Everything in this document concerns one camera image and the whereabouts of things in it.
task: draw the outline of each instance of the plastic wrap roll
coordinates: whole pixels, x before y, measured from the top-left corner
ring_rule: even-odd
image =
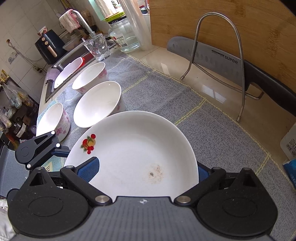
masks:
[[[117,13],[111,1],[95,0],[95,3],[99,6],[104,18]]]
[[[141,49],[147,51],[153,48],[151,34],[136,0],[119,0],[133,31],[140,43]]]

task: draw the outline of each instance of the blue grip pad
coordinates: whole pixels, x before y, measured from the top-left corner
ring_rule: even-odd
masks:
[[[200,182],[202,182],[204,179],[206,179],[209,176],[209,173],[205,169],[202,169],[200,166],[198,166],[198,176],[199,176]]]
[[[93,177],[98,173],[99,169],[99,159],[94,158],[91,162],[80,168],[77,171],[77,175],[89,183],[90,180],[93,179]]]

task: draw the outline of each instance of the cup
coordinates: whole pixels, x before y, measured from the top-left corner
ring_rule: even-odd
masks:
[[[103,34],[98,34],[97,36],[85,41],[84,46],[98,61],[107,58],[111,54]]]

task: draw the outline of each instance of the kitchen counter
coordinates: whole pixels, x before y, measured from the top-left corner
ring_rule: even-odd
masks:
[[[177,79],[179,79],[187,70],[189,64],[186,59],[168,52],[161,47],[154,47],[150,51],[136,50],[131,52],[130,55]],[[63,88],[53,96],[52,100],[60,95],[69,84],[73,83],[77,75],[63,86]],[[229,82],[220,76],[219,78],[234,85],[232,82]],[[240,93],[218,83],[195,66],[192,66],[190,72],[185,77],[184,82],[210,100],[231,118],[234,120],[236,119],[242,101]],[[260,90],[251,86],[248,93],[258,95]],[[44,84],[39,113],[43,112],[51,102],[48,101],[45,103],[45,94],[46,86]],[[295,122],[296,118],[292,114],[282,109],[269,96],[264,94],[261,100],[258,101],[248,97],[246,98],[245,109],[240,126],[249,132],[268,152],[270,152],[273,159],[279,166],[281,166],[286,160],[286,156],[281,150],[279,143]]]

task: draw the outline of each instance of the knife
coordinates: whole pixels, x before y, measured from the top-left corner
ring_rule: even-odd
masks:
[[[167,50],[187,60],[191,59],[194,40],[177,36],[168,41]],[[213,46],[197,43],[194,63],[201,65],[242,86],[241,60]],[[245,89],[257,84],[273,101],[296,116],[296,93],[278,79],[244,60]]]

